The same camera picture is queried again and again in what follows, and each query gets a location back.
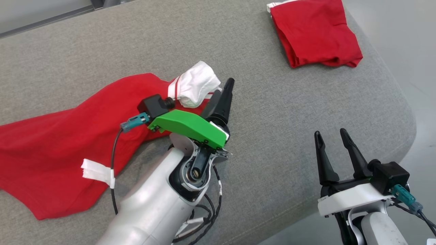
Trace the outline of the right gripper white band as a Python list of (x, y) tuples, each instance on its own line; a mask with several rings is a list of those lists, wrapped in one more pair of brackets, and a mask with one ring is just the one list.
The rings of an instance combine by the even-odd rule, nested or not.
[(339, 175), (333, 170), (325, 151), (325, 142), (319, 131), (314, 133), (317, 168), (321, 197), (318, 199), (318, 213), (321, 216), (351, 210), (376, 201), (393, 198), (393, 195), (383, 195), (370, 183), (372, 172), (360, 150), (353, 142), (346, 129), (340, 129), (344, 147), (348, 150), (354, 169), (352, 180), (339, 182)]

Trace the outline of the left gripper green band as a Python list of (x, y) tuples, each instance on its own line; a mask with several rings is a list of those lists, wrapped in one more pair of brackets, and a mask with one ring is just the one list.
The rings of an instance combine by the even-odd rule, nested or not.
[(221, 91), (214, 91), (208, 100), (201, 116), (181, 111), (171, 110), (154, 118), (148, 124), (148, 129), (159, 132), (173, 132), (186, 136), (212, 149), (223, 149), (230, 135), (217, 125), (226, 125), (229, 121), (235, 80), (229, 78)]

